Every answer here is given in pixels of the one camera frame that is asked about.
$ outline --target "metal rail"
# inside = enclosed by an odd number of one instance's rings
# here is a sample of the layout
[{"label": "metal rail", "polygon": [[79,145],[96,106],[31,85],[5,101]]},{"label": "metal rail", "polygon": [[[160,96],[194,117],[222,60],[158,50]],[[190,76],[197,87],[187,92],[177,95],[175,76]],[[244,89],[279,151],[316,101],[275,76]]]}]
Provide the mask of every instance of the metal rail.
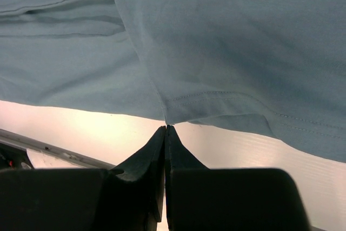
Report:
[{"label": "metal rail", "polygon": [[0,143],[24,151],[27,149],[40,151],[85,168],[111,169],[114,167],[113,164],[102,162],[3,129],[0,129]]}]

